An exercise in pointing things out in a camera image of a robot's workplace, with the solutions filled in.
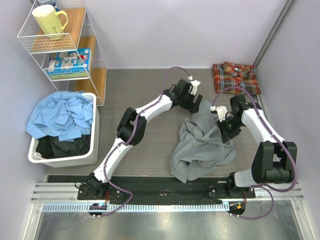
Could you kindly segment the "grey long sleeve shirt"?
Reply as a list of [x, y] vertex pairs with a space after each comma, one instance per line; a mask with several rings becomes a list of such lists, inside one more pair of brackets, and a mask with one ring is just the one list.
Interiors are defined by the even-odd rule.
[[198, 112], [186, 118], [179, 130], [179, 143], [170, 157], [169, 170], [182, 183], [227, 166], [237, 156], [233, 141], [223, 143], [218, 116], [211, 113], [211, 105], [208, 100], [202, 102]]

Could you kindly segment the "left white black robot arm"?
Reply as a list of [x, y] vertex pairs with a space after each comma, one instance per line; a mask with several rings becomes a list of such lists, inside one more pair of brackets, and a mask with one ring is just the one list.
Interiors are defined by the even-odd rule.
[[189, 76], [180, 79], [173, 89], [165, 89], [153, 101], [139, 108], [125, 110], [118, 126], [113, 145], [101, 164], [88, 175], [78, 189], [78, 200], [104, 200], [112, 190], [123, 192], [131, 199], [133, 193], [111, 182], [112, 175], [126, 153], [138, 145], [144, 137], [147, 123], [174, 107], [181, 107], [190, 113], [199, 111], [203, 96], [197, 95], [201, 82]]

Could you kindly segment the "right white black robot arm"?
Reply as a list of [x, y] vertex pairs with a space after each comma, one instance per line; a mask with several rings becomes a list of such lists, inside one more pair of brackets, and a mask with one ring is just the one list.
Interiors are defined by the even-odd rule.
[[229, 174], [224, 185], [227, 195], [240, 198], [255, 187], [268, 187], [280, 193], [291, 191], [297, 183], [297, 145], [286, 141], [272, 128], [254, 100], [235, 95], [230, 99], [230, 106], [230, 111], [225, 106], [210, 107], [211, 113], [217, 115], [222, 142], [229, 142], [246, 127], [257, 150], [249, 169]]

